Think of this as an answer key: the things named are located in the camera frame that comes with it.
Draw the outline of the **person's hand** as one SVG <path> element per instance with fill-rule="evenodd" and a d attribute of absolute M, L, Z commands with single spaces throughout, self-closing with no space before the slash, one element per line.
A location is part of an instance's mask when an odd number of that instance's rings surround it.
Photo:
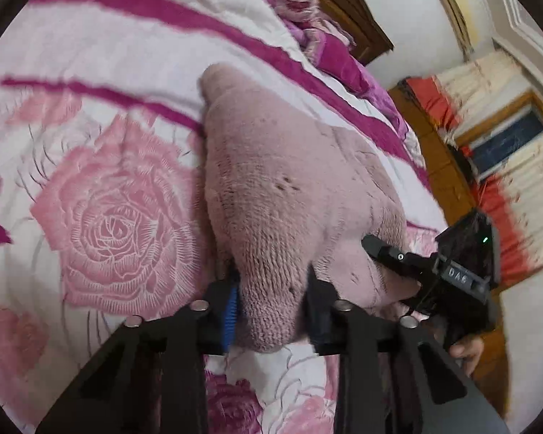
<path fill-rule="evenodd" d="M 480 336 L 468 336 L 453 344 L 449 354 L 462 361 L 463 371 L 471 377 L 484 352 L 484 341 Z"/>

